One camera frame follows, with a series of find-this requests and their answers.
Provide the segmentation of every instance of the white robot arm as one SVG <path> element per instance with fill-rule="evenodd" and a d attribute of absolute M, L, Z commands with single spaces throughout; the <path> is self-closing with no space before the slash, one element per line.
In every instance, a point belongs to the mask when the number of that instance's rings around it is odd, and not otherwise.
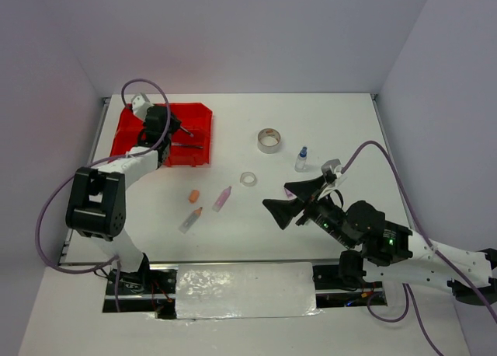
<path fill-rule="evenodd" d="M 452 292 L 460 302 L 482 305 L 474 291 L 461 283 L 459 274 L 440 258 L 441 253 L 490 303 L 497 301 L 497 280 L 492 276 L 497 251 L 471 252 L 431 240 L 430 246 L 417 231 L 389 222 L 385 213 L 366 201 L 344 211 L 329 196 L 331 189 L 336 191 L 336 180 L 341 176 L 339 161 L 329 161 L 321 170 L 323 176 L 316 179 L 285 183 L 296 199 L 265 199 L 263 204 L 281 229 L 303 212 L 297 225 L 314 222 L 347 248 L 339 262 L 339 278 L 345 287 L 375 281 L 420 284 Z"/>
<path fill-rule="evenodd" d="M 151 104 L 143 93 L 132 99 L 131 109 L 144 121 L 136 146 L 123 158 L 76 171 L 66 225 L 90 238 L 108 257 L 119 256 L 120 281 L 139 292 L 148 285 L 151 272 L 147 256 L 124 230 L 126 189 L 162 165 L 169 156 L 171 136 L 182 128 L 181 121 L 171 114 L 168 131 L 161 140 L 166 109 Z"/>

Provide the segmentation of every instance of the red plastic bin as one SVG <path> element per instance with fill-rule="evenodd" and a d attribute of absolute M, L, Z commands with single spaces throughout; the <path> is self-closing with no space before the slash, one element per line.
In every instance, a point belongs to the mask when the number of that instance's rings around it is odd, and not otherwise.
<path fill-rule="evenodd" d="M 193 133 L 190 137 L 183 131 L 172 136 L 172 142 L 200 145 L 203 149 L 172 146 L 165 165 L 201 166 L 210 163 L 210 133 L 212 129 L 212 111 L 202 103 L 170 103 L 171 112 L 181 120 L 181 126 Z M 123 109 L 112 143 L 111 155 L 124 154 L 137 144 L 137 137 L 143 129 L 143 122 L 133 115 L 128 108 Z"/>

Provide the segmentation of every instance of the plastic bottle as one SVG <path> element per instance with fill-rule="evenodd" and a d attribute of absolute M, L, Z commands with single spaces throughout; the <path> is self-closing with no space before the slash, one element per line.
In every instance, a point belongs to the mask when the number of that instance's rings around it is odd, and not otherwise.
<path fill-rule="evenodd" d="M 231 187 L 227 187 L 226 189 L 223 190 L 219 198 L 217 199 L 216 203 L 214 203 L 214 206 L 212 206 L 212 210 L 219 212 L 221 208 L 224 205 L 224 202 L 228 200 L 231 194 Z"/>
<path fill-rule="evenodd" d="M 301 152 L 297 155 L 297 160 L 295 161 L 295 170 L 297 172 L 304 171 L 305 160 L 308 158 L 308 147 L 304 146 Z"/>

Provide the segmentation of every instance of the clear tape ring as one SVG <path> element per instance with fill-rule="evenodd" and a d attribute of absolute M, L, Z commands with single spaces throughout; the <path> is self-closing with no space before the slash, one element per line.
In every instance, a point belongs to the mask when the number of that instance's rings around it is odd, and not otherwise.
<path fill-rule="evenodd" d="M 246 187 L 253 187 L 257 183 L 257 177 L 252 172 L 243 172 L 240 176 L 240 182 Z"/>
<path fill-rule="evenodd" d="M 257 147 L 264 154 L 274 154 L 280 148 L 281 134 L 272 128 L 265 128 L 257 134 Z"/>

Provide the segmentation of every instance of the orange cap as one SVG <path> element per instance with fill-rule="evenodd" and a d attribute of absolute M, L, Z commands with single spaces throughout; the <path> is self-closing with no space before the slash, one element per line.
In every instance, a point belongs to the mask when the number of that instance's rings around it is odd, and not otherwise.
<path fill-rule="evenodd" d="M 192 192 L 190 193 L 190 195 L 188 197 L 188 201 L 190 203 L 195 203 L 198 201 L 199 196 L 200 196 L 200 192 L 198 190 L 192 190 Z"/>

